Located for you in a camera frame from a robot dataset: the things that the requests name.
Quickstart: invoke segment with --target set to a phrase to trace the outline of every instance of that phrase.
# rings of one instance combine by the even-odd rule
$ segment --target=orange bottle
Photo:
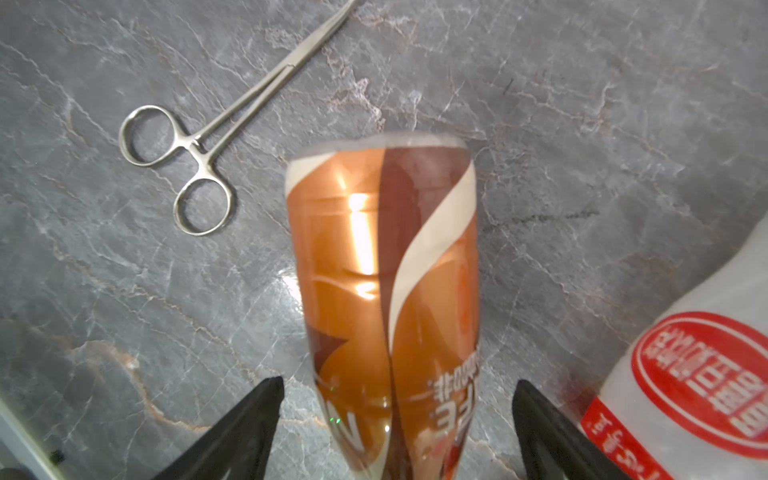
[[[448,135],[306,151],[286,199],[320,405],[357,478],[455,477],[475,408],[475,167]]]

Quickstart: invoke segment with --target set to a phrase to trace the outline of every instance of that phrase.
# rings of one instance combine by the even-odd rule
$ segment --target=red label
[[[592,443],[634,480],[674,480],[600,399],[592,402],[581,427]]]
[[[712,445],[768,458],[768,337],[714,313],[678,313],[640,338],[634,378],[678,425]]]

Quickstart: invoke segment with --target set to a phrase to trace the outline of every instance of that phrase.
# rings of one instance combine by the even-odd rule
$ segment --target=silver metal tool
[[[192,177],[181,191],[176,196],[174,201],[174,217],[176,224],[185,233],[194,235],[195,237],[202,237],[208,235],[216,230],[219,230],[229,220],[232,214],[234,195],[227,182],[223,180],[213,169],[213,163],[216,157],[221,153],[224,147],[229,144],[239,130],[277,93],[280,88],[285,85],[295,75],[295,73],[304,65],[315,52],[329,39],[334,33],[341,27],[349,13],[355,8],[358,0],[349,0],[344,7],[341,8],[333,17],[329,18],[323,23],[320,28],[314,31],[306,40],[302,41],[296,50],[292,51],[283,61],[281,61],[270,73],[264,77],[262,81],[256,84],[253,88],[238,98],[237,101],[232,104],[228,109],[221,112],[218,117],[214,118],[208,125],[201,128],[198,132],[187,135],[187,132],[182,127],[181,123],[176,117],[168,110],[157,105],[145,105],[132,111],[127,116],[122,126],[120,127],[120,151],[123,156],[134,165],[139,167],[153,167],[162,161],[168,159],[174,152],[179,149],[188,151],[192,157],[197,161],[197,173]],[[224,136],[211,148],[209,151],[203,152],[200,149],[201,139],[207,137],[213,133],[223,122],[229,120],[233,114],[245,108],[254,98],[256,100],[252,105],[248,107],[245,113],[234,123],[232,128],[224,134]],[[154,161],[142,161],[137,158],[132,146],[131,146],[131,134],[133,132],[132,127],[135,125],[138,118],[142,114],[148,112],[159,112],[165,115],[174,130],[174,141],[168,148],[168,150],[162,154],[158,159]],[[190,188],[198,182],[211,180],[218,184],[227,195],[227,212],[224,214],[224,218],[213,228],[205,231],[193,230],[187,218],[182,214],[180,203],[184,200],[190,191]]]

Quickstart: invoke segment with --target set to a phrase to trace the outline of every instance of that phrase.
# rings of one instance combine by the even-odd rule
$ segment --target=white plastic bottle
[[[768,217],[630,346],[581,427],[635,480],[768,478]]]

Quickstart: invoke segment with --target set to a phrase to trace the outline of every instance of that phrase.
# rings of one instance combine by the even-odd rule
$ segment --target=gray marble surface
[[[485,365],[461,478],[523,478],[517,380],[577,418],[768,210],[763,0],[368,0],[219,159],[233,222],[182,234],[193,162],[123,161],[124,116],[157,103],[196,130],[340,5],[0,2],[0,389],[72,478],[150,478],[276,374],[269,477],[349,477],[282,195],[308,144],[417,129],[473,151]],[[141,133],[152,152],[168,129]]]

